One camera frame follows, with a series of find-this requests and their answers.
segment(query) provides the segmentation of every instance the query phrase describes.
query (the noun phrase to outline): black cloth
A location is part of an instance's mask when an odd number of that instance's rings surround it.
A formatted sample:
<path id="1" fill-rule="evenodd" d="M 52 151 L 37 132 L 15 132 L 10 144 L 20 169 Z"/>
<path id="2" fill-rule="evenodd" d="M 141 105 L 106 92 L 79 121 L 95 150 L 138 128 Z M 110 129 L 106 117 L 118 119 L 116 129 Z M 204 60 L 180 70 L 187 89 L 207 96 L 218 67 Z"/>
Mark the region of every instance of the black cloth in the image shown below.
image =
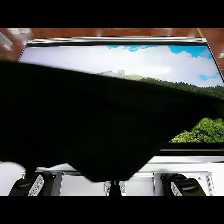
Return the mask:
<path id="1" fill-rule="evenodd" d="M 0 62 L 0 161 L 69 163 L 94 182 L 127 180 L 175 135 L 224 117 L 215 97 L 45 66 Z"/>

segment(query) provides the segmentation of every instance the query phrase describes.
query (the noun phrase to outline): white cloud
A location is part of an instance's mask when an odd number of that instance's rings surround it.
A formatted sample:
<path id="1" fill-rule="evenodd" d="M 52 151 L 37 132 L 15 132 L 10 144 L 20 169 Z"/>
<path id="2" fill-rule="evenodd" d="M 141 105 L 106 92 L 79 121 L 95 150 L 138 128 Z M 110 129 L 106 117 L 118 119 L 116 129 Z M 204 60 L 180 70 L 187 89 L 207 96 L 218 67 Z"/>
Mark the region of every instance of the white cloud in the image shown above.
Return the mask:
<path id="1" fill-rule="evenodd" d="M 74 46 L 28 48 L 22 62 L 81 70 L 91 73 L 125 70 L 170 82 L 186 82 L 198 86 L 223 85 L 221 78 L 201 80 L 200 75 L 215 76 L 218 72 L 213 59 L 193 58 L 187 52 L 174 54 L 168 46 L 139 49 L 107 48 L 106 46 Z"/>

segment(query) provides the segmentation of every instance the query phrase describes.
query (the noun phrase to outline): television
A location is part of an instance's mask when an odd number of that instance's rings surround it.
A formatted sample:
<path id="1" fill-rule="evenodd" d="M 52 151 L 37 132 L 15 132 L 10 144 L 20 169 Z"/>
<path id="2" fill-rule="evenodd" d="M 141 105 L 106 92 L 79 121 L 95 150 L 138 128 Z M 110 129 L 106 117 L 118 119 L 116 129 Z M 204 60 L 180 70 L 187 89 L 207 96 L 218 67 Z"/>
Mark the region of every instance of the television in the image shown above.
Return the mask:
<path id="1" fill-rule="evenodd" d="M 28 41 L 20 62 L 154 83 L 224 99 L 224 77 L 205 38 L 93 37 Z M 224 121 L 203 118 L 160 155 L 224 155 Z"/>

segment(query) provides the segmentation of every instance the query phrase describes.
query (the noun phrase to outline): reddish-brown surface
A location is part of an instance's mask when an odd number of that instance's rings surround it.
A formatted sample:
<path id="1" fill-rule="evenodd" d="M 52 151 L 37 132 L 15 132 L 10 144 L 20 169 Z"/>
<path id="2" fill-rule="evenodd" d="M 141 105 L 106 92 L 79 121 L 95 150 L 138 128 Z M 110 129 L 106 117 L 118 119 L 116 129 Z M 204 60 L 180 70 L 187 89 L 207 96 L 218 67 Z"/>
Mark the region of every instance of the reddish-brown surface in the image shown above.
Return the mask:
<path id="1" fill-rule="evenodd" d="M 32 34 L 10 34 L 7 29 L 0 28 L 12 42 L 11 46 L 0 45 L 0 59 L 18 60 L 24 46 L 24 40 L 54 37 L 84 36 L 188 36 L 200 37 L 197 28 L 32 28 Z M 224 51 L 223 28 L 201 28 L 202 35 L 215 55 L 218 65 L 224 73 L 224 59 L 219 58 Z"/>

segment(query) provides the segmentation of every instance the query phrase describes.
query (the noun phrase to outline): landscape image on screen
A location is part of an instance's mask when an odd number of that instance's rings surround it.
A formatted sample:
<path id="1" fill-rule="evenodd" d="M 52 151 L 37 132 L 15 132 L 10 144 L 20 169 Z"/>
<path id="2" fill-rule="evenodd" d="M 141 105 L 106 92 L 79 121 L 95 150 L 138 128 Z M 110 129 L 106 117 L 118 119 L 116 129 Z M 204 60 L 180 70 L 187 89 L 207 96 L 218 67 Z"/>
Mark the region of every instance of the landscape image on screen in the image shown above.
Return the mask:
<path id="1" fill-rule="evenodd" d="M 224 82 L 207 46 L 27 48 L 21 62 L 154 83 L 224 99 Z M 191 131 L 183 131 L 170 142 L 224 142 L 224 121 L 203 118 Z"/>

